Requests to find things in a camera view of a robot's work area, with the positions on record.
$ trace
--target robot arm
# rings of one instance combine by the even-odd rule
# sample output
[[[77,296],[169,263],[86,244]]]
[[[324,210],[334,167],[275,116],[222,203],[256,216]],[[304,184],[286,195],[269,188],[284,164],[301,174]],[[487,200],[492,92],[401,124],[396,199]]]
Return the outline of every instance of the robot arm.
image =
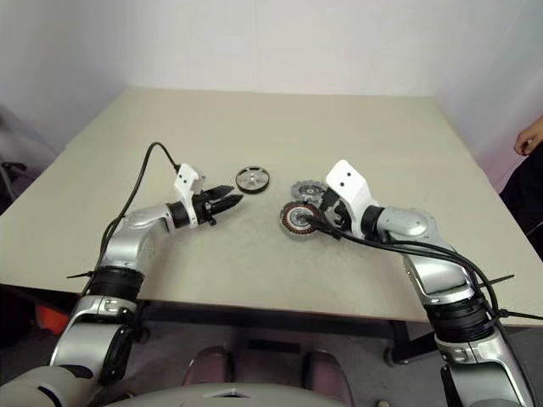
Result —
[[[236,205],[233,187],[201,191],[205,177],[188,164],[176,174],[178,201],[127,215],[109,240],[102,262],[43,366],[0,387],[8,407],[86,405],[101,386],[120,380],[138,336],[137,295],[160,248],[176,229],[216,223]]]
[[[321,210],[335,210],[335,217],[342,215],[340,226],[353,237],[384,244],[431,243],[452,250],[430,214],[377,206],[366,180],[347,161],[339,161],[326,182]],[[535,405],[500,322],[490,317],[489,306],[475,287],[477,282],[464,267],[423,255],[403,256],[406,273],[426,309],[445,360],[442,377],[449,404]]]

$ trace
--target beige table top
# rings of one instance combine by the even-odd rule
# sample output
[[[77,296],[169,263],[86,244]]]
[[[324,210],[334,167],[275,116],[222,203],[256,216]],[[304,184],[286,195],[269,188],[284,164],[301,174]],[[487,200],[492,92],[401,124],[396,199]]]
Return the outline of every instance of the beige table top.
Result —
[[[516,274],[495,286],[502,307],[543,315],[543,265],[432,98],[129,89],[0,217],[0,281],[81,291],[65,277],[93,267],[152,141],[207,187],[252,164],[271,184],[217,226],[180,230],[141,298],[425,321],[399,255],[279,228],[290,187],[347,159],[380,204],[427,210],[489,278]],[[174,178],[155,152],[133,207],[173,201]]]

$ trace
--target gear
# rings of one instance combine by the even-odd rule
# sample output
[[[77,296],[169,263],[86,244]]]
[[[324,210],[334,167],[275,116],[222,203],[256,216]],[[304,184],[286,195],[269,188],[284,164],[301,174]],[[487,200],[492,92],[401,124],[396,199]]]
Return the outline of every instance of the gear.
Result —
[[[326,189],[326,186],[319,181],[299,181],[292,185],[291,193],[296,199],[310,202],[318,207],[321,204],[322,195]]]
[[[316,235],[316,229],[305,219],[305,216],[319,216],[319,211],[309,203],[289,202],[283,206],[279,221],[289,237],[305,240]]]

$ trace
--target black cable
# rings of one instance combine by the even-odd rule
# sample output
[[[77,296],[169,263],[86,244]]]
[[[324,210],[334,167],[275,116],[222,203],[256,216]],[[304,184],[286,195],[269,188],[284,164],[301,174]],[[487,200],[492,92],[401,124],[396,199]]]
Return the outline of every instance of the black cable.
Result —
[[[534,405],[539,405],[538,403],[538,396],[535,392],[534,384],[532,383],[532,380],[528,374],[528,371],[526,369],[526,366],[524,365],[524,362],[522,359],[518,356],[517,350],[512,346],[512,342],[509,338],[509,335],[504,328],[504,326],[500,323],[501,317],[507,317],[507,316],[518,316],[521,318],[533,318],[536,320],[542,320],[543,317],[540,317],[538,315],[530,315],[530,314],[523,314],[518,312],[509,311],[507,309],[500,309],[497,297],[495,295],[494,288],[492,287],[492,284],[490,284],[489,279],[486,277],[486,275],[483,273],[483,271],[476,266],[471,260],[465,258],[461,254],[449,250],[448,248],[442,248],[441,246],[436,246],[431,243],[424,243],[424,242],[412,242],[412,241],[393,241],[389,243],[380,243],[380,242],[372,242],[367,241],[365,239],[360,239],[357,237],[353,237],[344,231],[341,231],[340,229],[334,227],[326,218],[324,214],[322,214],[322,218],[319,220],[320,222],[324,222],[328,226],[328,230],[324,231],[325,233],[330,234],[333,237],[343,237],[347,240],[350,240],[354,243],[359,243],[364,246],[368,246],[371,248],[379,248],[382,250],[387,250],[391,252],[396,252],[400,254],[411,254],[411,255],[417,255],[422,257],[428,257],[430,259],[441,259],[445,261],[450,261],[451,263],[455,263],[457,265],[460,265],[466,269],[468,274],[471,276],[472,280],[472,286],[473,289],[481,293],[479,285],[477,283],[476,276],[478,276],[481,281],[484,284],[484,287],[489,292],[491,306],[488,305],[486,301],[484,301],[484,306],[490,315],[490,318],[492,319],[495,328],[500,332],[501,336],[503,337],[504,342],[506,343],[507,347],[511,350],[511,353],[513,355],[513,358],[517,361],[518,367],[520,369],[521,375],[523,376],[524,381],[526,382],[526,386],[529,390],[530,396],[532,397],[534,401]],[[408,246],[418,246],[421,248],[428,248],[430,250],[433,250],[438,253],[442,253],[444,255],[440,255],[438,253],[428,252],[428,251],[422,251],[422,250],[416,250],[416,249],[410,249],[405,247],[396,247],[395,245],[408,245]]]
[[[411,241],[395,241],[395,242],[389,242],[389,243],[381,243],[381,242],[368,241],[366,239],[360,239],[358,237],[351,236],[348,233],[345,233],[344,231],[341,231],[338,228],[332,226],[332,224],[330,224],[330,222],[328,221],[328,219],[326,219],[325,216],[323,216],[323,218],[324,219],[322,220],[324,220],[327,223],[328,227],[331,229],[330,234],[332,234],[332,236],[343,237],[344,239],[350,240],[351,242],[358,243],[358,244],[368,246],[371,248],[379,248],[382,250],[387,250],[390,252],[396,252],[400,254],[409,254],[409,255],[416,255],[416,256],[421,256],[421,257],[428,257],[430,259],[444,260],[444,261],[449,261],[451,263],[460,265],[461,267],[465,268],[467,272],[470,274],[473,289],[478,293],[480,293],[480,289],[478,287],[478,283],[475,276],[479,276],[484,286],[489,291],[490,302],[492,304],[491,308],[493,311],[491,313],[491,316],[494,317],[496,314],[498,314],[499,305],[498,305],[497,297],[494,292],[494,288],[490,284],[490,281],[488,280],[486,275],[483,273],[483,271],[480,270],[480,268],[478,268],[478,266],[476,266],[469,259],[466,259],[465,257],[461,256],[457,252],[453,250],[449,250],[447,248],[442,248],[441,246],[435,246],[430,243],[411,242]],[[433,252],[429,252],[427,250],[416,250],[414,248],[396,247],[396,246],[405,246],[405,245],[429,248],[433,250]]]
[[[116,218],[114,218],[108,224],[108,226],[104,230],[104,233],[102,234],[102,239],[100,240],[100,252],[98,254],[98,260],[96,261],[96,265],[94,266],[94,271],[93,271],[94,273],[91,275],[91,278],[88,280],[87,284],[83,288],[83,291],[81,293],[82,295],[85,295],[87,293],[87,290],[88,290],[89,286],[91,285],[92,280],[93,280],[93,278],[94,278],[94,276],[96,274],[96,270],[98,269],[98,267],[102,263],[102,260],[104,259],[105,251],[106,251],[106,249],[108,247],[109,240],[111,240],[111,237],[113,236],[113,234],[115,233],[115,230],[117,229],[120,222],[122,221],[122,218],[125,217],[126,211],[128,210],[128,208],[132,204],[132,201],[136,197],[137,191],[139,190],[139,187],[142,184],[143,176],[145,175],[145,170],[147,169],[147,164],[149,162],[149,158],[151,156],[151,153],[153,152],[153,149],[155,147],[157,147],[157,146],[160,147],[162,149],[162,151],[164,151],[166,157],[168,158],[171,165],[173,166],[174,171],[176,173],[179,171],[180,165],[177,164],[173,160],[173,158],[170,155],[170,152],[167,150],[167,148],[164,146],[164,144],[162,144],[161,142],[152,142],[151,144],[149,144],[149,147],[147,148],[147,152],[145,153],[145,156],[143,157],[142,166],[140,168],[139,174],[137,175],[136,183],[134,184],[134,187],[132,188],[132,192],[130,192],[130,196],[128,197],[128,199],[126,200],[124,206],[120,210],[120,213],[117,215]]]

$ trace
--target person's arm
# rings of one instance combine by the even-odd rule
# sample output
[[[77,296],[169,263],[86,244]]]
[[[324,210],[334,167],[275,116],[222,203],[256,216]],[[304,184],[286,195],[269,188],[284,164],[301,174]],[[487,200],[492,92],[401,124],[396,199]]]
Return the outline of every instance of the person's arm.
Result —
[[[515,151],[520,155],[530,155],[542,141],[543,116],[520,132],[515,143]]]

